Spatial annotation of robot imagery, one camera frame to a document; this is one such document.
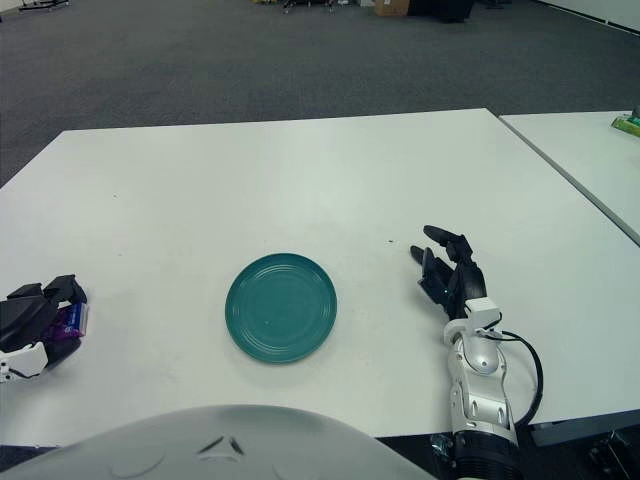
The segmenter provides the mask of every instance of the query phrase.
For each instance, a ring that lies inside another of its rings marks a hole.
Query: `green object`
[[[620,115],[613,123],[612,127],[622,130],[623,132],[630,133],[636,137],[640,137],[640,119],[629,115]]]
[[[227,295],[227,328],[258,360],[306,357],[327,338],[336,318],[329,276],[308,258],[278,253],[260,258],[235,279]]]

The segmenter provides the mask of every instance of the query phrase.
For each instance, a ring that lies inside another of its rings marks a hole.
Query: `white table surface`
[[[611,126],[622,113],[501,118],[640,245],[640,138]]]
[[[0,189],[0,292],[76,273],[90,302],[77,352],[3,386],[0,442],[229,403],[449,430],[446,317],[409,255],[427,223],[467,235],[504,328],[540,353],[536,422],[640,407],[640,249],[488,111],[87,130]],[[317,261],[338,294],[331,335],[291,365],[249,358],[224,320],[235,276],[273,252]],[[519,417],[533,367],[506,350]]]

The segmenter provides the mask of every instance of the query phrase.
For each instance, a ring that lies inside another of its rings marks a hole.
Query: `gray carpet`
[[[466,24],[248,0],[71,0],[0,24],[0,185],[63,130],[631,109],[640,37],[529,0]]]

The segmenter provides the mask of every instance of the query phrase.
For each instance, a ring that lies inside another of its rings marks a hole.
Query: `purple package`
[[[45,334],[50,340],[84,337],[87,329],[87,304],[74,303],[58,310],[56,318]]]

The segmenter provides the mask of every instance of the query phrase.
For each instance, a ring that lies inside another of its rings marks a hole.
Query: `black cable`
[[[19,371],[17,371],[17,370],[14,370],[13,368],[10,368],[10,369],[9,369],[9,371],[10,371],[11,373],[13,373],[14,375],[17,375],[18,377],[20,377],[20,378],[25,378],[25,379],[27,379],[27,378],[33,378],[33,377],[37,377],[38,375],[40,375],[39,373],[36,373],[35,375],[31,375],[30,377],[27,377],[27,376],[26,376],[26,375],[24,375],[23,373],[21,373],[21,372],[19,372]]]
[[[508,335],[509,337],[513,337],[513,338],[498,338],[498,337],[492,337],[490,335],[484,335],[484,338],[488,338],[489,340],[496,340],[498,342],[522,342],[524,346],[527,347],[527,349],[531,353],[531,356],[533,357],[533,363],[535,363],[536,365],[536,394],[533,397],[533,401],[531,402],[531,405],[529,406],[529,410],[527,410],[527,413],[525,413],[524,416],[516,422],[516,428],[522,428],[529,425],[529,422],[535,416],[536,412],[538,411],[538,407],[540,407],[540,402],[542,401],[542,391],[544,389],[544,375],[542,372],[542,362],[540,362],[540,357],[538,356],[538,353],[533,348],[533,346],[529,342],[527,342],[524,338],[522,338],[520,335],[517,335],[512,332],[507,332],[506,330],[503,330],[502,334]]]
[[[489,325],[484,327],[483,330],[490,330],[493,327],[495,327],[497,324],[499,324],[501,321],[502,321],[502,312],[500,312],[500,318],[498,318],[498,320],[491,322]]]

